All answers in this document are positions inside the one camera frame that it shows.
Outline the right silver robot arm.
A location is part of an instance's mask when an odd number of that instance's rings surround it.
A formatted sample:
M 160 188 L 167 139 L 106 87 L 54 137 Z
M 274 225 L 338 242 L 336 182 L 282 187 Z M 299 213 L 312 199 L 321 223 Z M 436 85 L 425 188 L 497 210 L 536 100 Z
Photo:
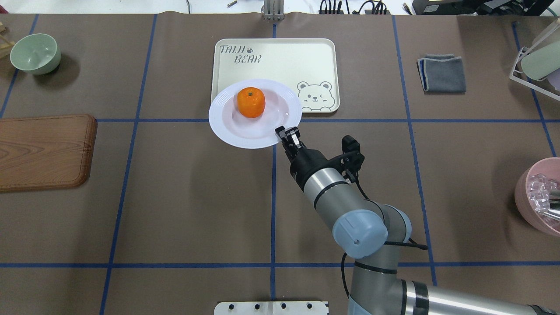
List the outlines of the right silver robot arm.
M 290 175 L 312 203 L 344 253 L 354 259 L 346 289 L 349 315 L 554 315 L 539 305 L 516 304 L 466 294 L 397 277 L 400 249 L 427 246 L 410 241 L 408 216 L 367 199 L 358 183 L 364 161 L 360 144 L 347 135 L 342 154 L 326 159 L 300 140 L 297 127 L 276 135 L 290 162 Z

